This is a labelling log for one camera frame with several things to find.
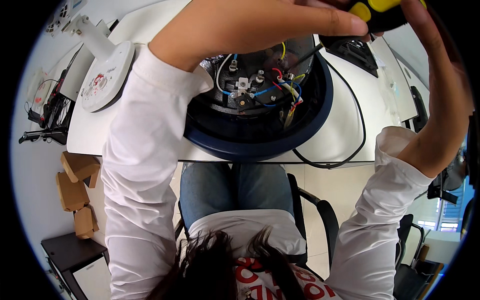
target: shirt sleeve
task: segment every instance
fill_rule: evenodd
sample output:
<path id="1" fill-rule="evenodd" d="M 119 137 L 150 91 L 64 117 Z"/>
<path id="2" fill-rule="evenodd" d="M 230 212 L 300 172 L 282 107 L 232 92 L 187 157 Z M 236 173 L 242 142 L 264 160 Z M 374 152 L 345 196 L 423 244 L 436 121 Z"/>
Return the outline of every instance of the shirt sleeve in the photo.
<path id="1" fill-rule="evenodd" d="M 402 127 L 377 136 L 375 174 L 355 205 L 357 214 L 340 227 L 325 281 L 344 300 L 393 299 L 399 221 L 433 180 L 396 158 L 414 136 Z"/>
<path id="2" fill-rule="evenodd" d="M 169 184 L 187 105 L 212 87 L 201 67 L 189 73 L 147 46 L 137 52 L 102 154 L 112 299 L 144 299 L 173 264 L 176 197 Z"/>

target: dark blue rim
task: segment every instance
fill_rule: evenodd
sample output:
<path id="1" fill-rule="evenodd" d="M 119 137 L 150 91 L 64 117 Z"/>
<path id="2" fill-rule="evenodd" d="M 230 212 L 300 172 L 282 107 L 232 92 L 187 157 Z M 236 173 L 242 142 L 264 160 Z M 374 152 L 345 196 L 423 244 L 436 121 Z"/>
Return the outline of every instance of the dark blue rim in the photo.
<path id="1" fill-rule="evenodd" d="M 207 135 L 193 126 L 185 130 L 184 136 L 206 152 L 231 161 L 259 161 L 279 156 L 296 148 L 314 136 L 325 123 L 333 102 L 333 82 L 325 59 L 316 53 L 325 75 L 326 87 L 324 103 L 317 116 L 296 134 L 261 144 L 241 144 L 228 142 Z"/>

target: yellow wire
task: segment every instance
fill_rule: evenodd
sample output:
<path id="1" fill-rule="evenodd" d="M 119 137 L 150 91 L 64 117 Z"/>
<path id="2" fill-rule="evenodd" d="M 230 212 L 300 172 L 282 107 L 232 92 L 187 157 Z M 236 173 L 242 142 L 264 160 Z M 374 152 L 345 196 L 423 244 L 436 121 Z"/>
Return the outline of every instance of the yellow wire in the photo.
<path id="1" fill-rule="evenodd" d="M 302 75 L 298 75 L 297 77 L 293 78 L 292 79 L 292 82 L 290 83 L 290 92 L 292 93 L 292 97 L 293 97 L 293 102 L 295 102 L 295 94 L 293 93 L 293 82 L 299 78 L 302 78 L 302 77 L 305 77 L 305 74 L 302 74 Z"/>
<path id="2" fill-rule="evenodd" d="M 283 60 L 283 58 L 285 57 L 285 43 L 282 42 L 282 47 L 283 47 L 283 53 L 282 53 L 282 56 L 280 57 L 280 60 Z"/>

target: red wire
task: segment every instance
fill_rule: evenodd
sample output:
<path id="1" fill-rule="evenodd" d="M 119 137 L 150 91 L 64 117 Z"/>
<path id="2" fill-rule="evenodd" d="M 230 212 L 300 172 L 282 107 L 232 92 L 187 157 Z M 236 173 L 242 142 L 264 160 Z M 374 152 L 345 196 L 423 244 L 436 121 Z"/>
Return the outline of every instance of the red wire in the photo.
<path id="1" fill-rule="evenodd" d="M 277 71 L 278 74 L 279 74 L 279 76 L 280 76 L 280 78 L 283 77 L 282 71 L 280 71 L 279 69 L 277 69 L 277 68 L 272 68 L 272 70 L 273 70 L 273 71 Z"/>
<path id="2" fill-rule="evenodd" d="M 273 82 L 273 81 L 272 81 L 272 83 L 275 84 L 275 86 L 278 87 L 278 89 L 279 89 L 280 91 L 282 90 L 282 88 L 281 88 L 278 84 L 276 84 L 276 83 Z"/>

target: woman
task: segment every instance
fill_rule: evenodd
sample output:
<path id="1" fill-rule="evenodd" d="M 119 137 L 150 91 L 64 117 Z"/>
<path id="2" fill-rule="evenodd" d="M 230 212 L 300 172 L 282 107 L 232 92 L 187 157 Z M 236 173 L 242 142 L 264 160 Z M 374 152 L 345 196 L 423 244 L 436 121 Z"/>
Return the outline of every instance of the woman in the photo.
<path id="1" fill-rule="evenodd" d="M 185 165 L 180 203 L 192 240 L 185 259 L 176 254 L 169 183 L 187 105 L 213 87 L 199 62 L 306 34 L 367 32 L 347 12 L 291 2 L 194 0 L 140 51 L 103 150 L 113 299 L 393 298 L 398 222 L 453 159 L 472 112 L 465 81 L 418 0 L 402 8 L 429 55 L 431 116 L 417 135 L 389 127 L 377 136 L 376 173 L 340 228 L 330 277 L 288 264 L 285 254 L 302 253 L 305 241 L 280 166 Z M 221 183 L 231 172 L 235 188 Z M 252 188 L 240 187 L 245 180 Z"/>

